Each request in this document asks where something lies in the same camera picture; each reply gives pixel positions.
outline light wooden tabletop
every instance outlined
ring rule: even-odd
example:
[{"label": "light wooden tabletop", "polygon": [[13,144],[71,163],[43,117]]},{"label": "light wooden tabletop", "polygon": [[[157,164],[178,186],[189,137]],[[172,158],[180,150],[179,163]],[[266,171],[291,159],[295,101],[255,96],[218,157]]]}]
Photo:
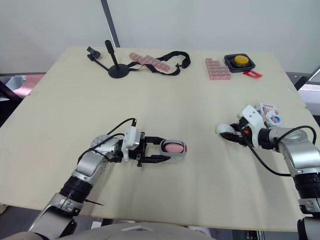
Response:
[{"label": "light wooden tabletop", "polygon": [[[112,60],[105,48],[99,59]],[[117,48],[160,57],[170,50]],[[85,47],[69,48],[0,129],[0,202],[42,209],[62,188],[91,141],[124,119],[137,118],[146,136],[186,142],[178,163],[109,163],[82,214],[104,218],[200,225],[216,228],[296,231],[303,215],[291,177],[272,175],[247,147],[219,137],[216,126],[235,123],[248,104],[271,103],[284,127],[320,129],[275,57],[246,52],[259,79],[233,73],[209,80],[205,58],[223,60],[236,52],[187,51],[191,65],[177,76],[148,69],[110,78],[87,58]],[[174,66],[182,57],[172,58]],[[119,129],[124,132],[127,126]],[[288,172],[283,156],[258,149],[262,159]]]}]

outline pink block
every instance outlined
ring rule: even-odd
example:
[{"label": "pink block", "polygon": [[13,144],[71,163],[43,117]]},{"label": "pink block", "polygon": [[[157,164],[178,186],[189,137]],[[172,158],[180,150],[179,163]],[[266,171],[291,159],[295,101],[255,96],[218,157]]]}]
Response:
[{"label": "pink block", "polygon": [[132,52],[129,54],[129,58],[132,61],[138,62],[141,65],[143,64],[151,64],[153,65],[155,68],[163,70],[165,72],[168,72],[170,70],[170,66],[162,61],[159,61],[158,59],[152,57],[152,56],[140,56],[139,54],[136,54],[135,52]]},{"label": "pink block", "polygon": [[146,64],[152,64],[155,68],[163,70],[165,72],[168,72],[170,70],[170,66],[168,64],[165,64],[163,61],[159,61],[156,58],[153,58],[152,56],[145,56],[144,62]]},{"label": "pink block", "polygon": [[219,61],[212,61],[212,58],[205,59],[210,80],[230,80],[231,73],[227,66],[221,66]]}]

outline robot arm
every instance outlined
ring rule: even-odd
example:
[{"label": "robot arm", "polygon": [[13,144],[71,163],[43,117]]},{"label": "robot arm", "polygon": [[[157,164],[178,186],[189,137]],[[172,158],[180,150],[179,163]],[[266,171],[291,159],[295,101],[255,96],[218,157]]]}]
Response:
[{"label": "robot arm", "polygon": [[[87,200],[87,196],[105,171],[108,162],[121,163],[122,160],[137,160],[137,166],[141,167],[142,163],[160,163],[171,157],[182,157],[186,154],[187,147],[184,142],[145,136],[144,132],[136,129],[136,119],[129,118],[129,120],[133,120],[132,125],[125,134],[110,135],[120,124],[108,134],[100,135],[92,141],[90,148],[79,157],[70,178],[40,212],[29,228],[29,232],[46,240],[55,240],[72,234],[77,227],[73,217],[80,213],[84,202],[91,202]],[[119,135],[124,136],[123,140],[116,138]],[[159,145],[160,155],[146,156],[148,143]],[[181,148],[183,147],[183,150],[178,153],[168,152],[167,144],[178,144]]]},{"label": "robot arm", "polygon": [[[261,162],[255,148],[269,149],[283,154],[290,174],[277,173],[279,176],[293,177],[299,192],[299,206],[305,217],[298,221],[300,239],[318,239],[320,235],[320,151],[316,148],[316,132],[309,126],[296,128],[274,127],[267,129],[260,114],[248,105],[238,114],[238,123],[221,124],[216,132],[228,141],[248,146]],[[308,141],[306,132],[299,128],[310,128],[313,131],[313,143]]]}]

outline cord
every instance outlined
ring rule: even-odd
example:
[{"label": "cord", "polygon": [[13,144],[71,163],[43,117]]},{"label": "cord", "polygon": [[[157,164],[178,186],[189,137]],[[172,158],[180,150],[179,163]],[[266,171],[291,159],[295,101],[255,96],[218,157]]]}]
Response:
[{"label": "cord", "polygon": [[104,157],[109,161],[110,159],[109,159],[107,156],[103,155],[102,153],[100,153],[99,151],[97,151],[97,150],[95,150],[95,149],[96,149],[97,147],[100,147],[102,144],[106,143],[107,141],[109,141],[110,139],[112,139],[112,138],[114,138],[114,137],[116,137],[116,136],[124,136],[124,134],[123,134],[123,133],[113,134],[113,135],[107,137],[107,138],[106,138],[105,140],[103,140],[102,142],[98,143],[97,145],[95,145],[95,146],[93,146],[93,147],[90,147],[89,149],[85,150],[85,151],[79,156],[77,163],[79,163],[80,160],[83,158],[83,156],[84,156],[86,153],[90,152],[90,151],[94,151],[95,153],[98,153],[98,154],[104,156]]},{"label": "cord", "polygon": [[249,140],[247,139],[247,136],[245,135],[244,131],[242,129],[239,129],[242,138],[244,140],[244,142],[247,144],[247,146],[249,147],[249,149],[251,150],[251,152],[255,155],[255,157],[259,160],[259,162],[271,173],[281,176],[281,177],[291,177],[290,174],[288,173],[279,173],[276,172],[274,170],[272,170],[270,167],[268,167],[267,164],[265,164],[265,162],[261,159],[261,157],[258,155],[258,153],[254,150],[254,148],[252,147],[251,143],[249,142]]},{"label": "cord", "polygon": [[291,134],[291,133],[293,133],[294,131],[299,130],[299,129],[310,129],[310,130],[312,131],[312,133],[313,133],[312,143],[313,143],[313,145],[316,144],[317,133],[316,133],[315,129],[314,129],[312,126],[303,125],[303,126],[297,126],[297,127],[295,127],[295,128],[292,128],[290,131],[287,131],[285,134],[283,134],[281,137],[279,137],[279,138],[275,141],[273,147],[274,147],[274,148],[278,148],[278,144],[280,143],[280,141],[281,141],[282,139],[284,139],[286,136],[288,136],[289,134]]},{"label": "cord", "polygon": [[109,71],[109,69],[106,66],[104,66],[102,63],[100,63],[98,60],[94,59],[93,61],[96,62],[100,67],[102,67],[105,70]]},{"label": "cord", "polygon": [[114,129],[112,129],[110,132],[107,133],[107,135],[110,135],[111,133],[113,133],[117,128],[119,128],[122,124],[132,121],[131,126],[135,127],[137,124],[137,119],[135,119],[134,117],[128,118],[126,120],[124,120],[123,122],[121,122],[118,126],[116,126]]}]

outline white wall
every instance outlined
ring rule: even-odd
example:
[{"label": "white wall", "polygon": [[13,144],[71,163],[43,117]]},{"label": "white wall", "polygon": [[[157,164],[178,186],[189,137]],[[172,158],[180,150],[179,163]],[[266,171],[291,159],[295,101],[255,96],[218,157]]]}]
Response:
[{"label": "white wall", "polygon": [[312,73],[320,65],[320,0],[108,4],[121,47],[272,52],[289,72]]},{"label": "white wall", "polygon": [[1,74],[46,72],[67,47],[110,38],[100,0],[0,0]]},{"label": "white wall", "polygon": [[[121,47],[273,52],[320,65],[320,0],[108,0]],[[111,39],[100,0],[0,0],[0,73],[46,72],[69,46]]]}]

